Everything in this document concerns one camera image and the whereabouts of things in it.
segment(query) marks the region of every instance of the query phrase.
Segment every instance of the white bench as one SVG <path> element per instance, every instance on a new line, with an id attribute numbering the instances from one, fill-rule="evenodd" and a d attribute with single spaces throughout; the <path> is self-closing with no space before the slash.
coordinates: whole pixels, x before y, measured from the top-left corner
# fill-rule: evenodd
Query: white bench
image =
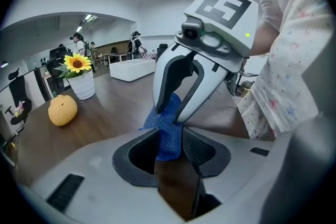
<path id="1" fill-rule="evenodd" d="M 111 77 L 127 82 L 140 79 L 154 71 L 155 60 L 133 59 L 110 64 Z"/>

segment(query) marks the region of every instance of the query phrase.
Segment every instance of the patterned pajamas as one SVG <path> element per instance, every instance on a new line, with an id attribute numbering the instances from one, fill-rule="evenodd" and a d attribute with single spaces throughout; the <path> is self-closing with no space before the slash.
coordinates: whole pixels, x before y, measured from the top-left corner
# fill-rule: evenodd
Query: patterned pajamas
<path id="1" fill-rule="evenodd" d="M 279 31 L 268 60 L 238 109 L 250 138 L 275 137 L 318 114 L 302 73 L 329 42 L 334 14 L 326 0 L 261 0 L 263 18 Z"/>

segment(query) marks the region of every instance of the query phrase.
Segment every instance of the green leaf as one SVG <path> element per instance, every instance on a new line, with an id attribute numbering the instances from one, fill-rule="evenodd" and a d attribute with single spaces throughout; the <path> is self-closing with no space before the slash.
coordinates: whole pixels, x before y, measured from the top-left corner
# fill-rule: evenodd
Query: green leaf
<path id="1" fill-rule="evenodd" d="M 72 78 L 75 78 L 75 77 L 79 77 L 82 74 L 83 74 L 83 70 L 80 70 L 78 73 L 76 73 L 75 71 L 72 71 L 72 72 L 68 73 L 65 77 L 67 79 L 72 79 Z"/>
<path id="2" fill-rule="evenodd" d="M 55 70 L 62 71 L 62 72 L 66 72 L 66 73 L 70 72 L 70 70 L 67 69 L 67 66 L 66 66 L 66 65 L 61 65 L 61 66 L 56 67 L 56 68 L 54 68 L 54 69 L 55 69 Z"/>
<path id="3" fill-rule="evenodd" d="M 65 77 L 66 75 L 67 75 L 67 73 L 64 73 L 64 72 L 63 72 L 61 75 L 58 76 L 58 78 L 63 78 L 63 77 Z"/>
<path id="4" fill-rule="evenodd" d="M 79 73 L 76 73 L 75 71 L 72 71 L 72 72 L 70 72 L 70 73 L 67 73 L 65 77 L 66 77 L 67 79 L 72 79 L 72 78 L 78 77 L 78 76 L 79 76 L 78 74 L 79 74 Z"/>

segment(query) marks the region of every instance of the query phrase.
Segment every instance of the person's arm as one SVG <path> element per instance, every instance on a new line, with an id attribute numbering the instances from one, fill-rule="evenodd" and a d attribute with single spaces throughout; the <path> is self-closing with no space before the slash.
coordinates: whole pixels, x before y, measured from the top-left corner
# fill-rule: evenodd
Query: person's arm
<path id="1" fill-rule="evenodd" d="M 256 30 L 249 56 L 262 55 L 270 51 L 279 36 L 282 12 L 277 0 L 260 0 L 263 16 Z"/>
<path id="2" fill-rule="evenodd" d="M 144 52 L 147 52 L 147 50 L 146 50 L 146 48 L 145 48 L 145 47 L 143 47 L 143 46 L 140 46 L 140 48 L 141 48 L 141 49 L 143 49 L 143 50 L 144 50 Z"/>
<path id="3" fill-rule="evenodd" d="M 140 47 L 141 49 L 143 49 L 143 50 L 144 50 L 144 52 L 147 52 L 146 48 L 142 46 L 142 44 L 141 44 L 141 41 L 140 41 L 140 40 L 138 40 L 138 39 L 137 39 L 137 40 L 135 41 L 135 45 L 136 45 L 136 47 L 137 47 L 137 48 L 139 48 L 139 47 Z"/>

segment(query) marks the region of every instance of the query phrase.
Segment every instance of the ceiling light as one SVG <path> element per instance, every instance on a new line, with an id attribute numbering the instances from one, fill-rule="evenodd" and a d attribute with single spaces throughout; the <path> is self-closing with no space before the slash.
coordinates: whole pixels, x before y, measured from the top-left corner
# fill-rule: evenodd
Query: ceiling light
<path id="1" fill-rule="evenodd" d="M 7 62 L 7 61 L 3 61 L 3 62 L 1 63 L 1 68 L 4 68 L 4 67 L 6 67 L 6 66 L 8 66 L 8 62 Z"/>
<path id="2" fill-rule="evenodd" d="M 95 20 L 95 19 L 97 19 L 97 18 L 98 18 L 97 16 L 93 15 L 90 19 L 87 20 L 87 22 L 92 21 L 92 20 Z"/>

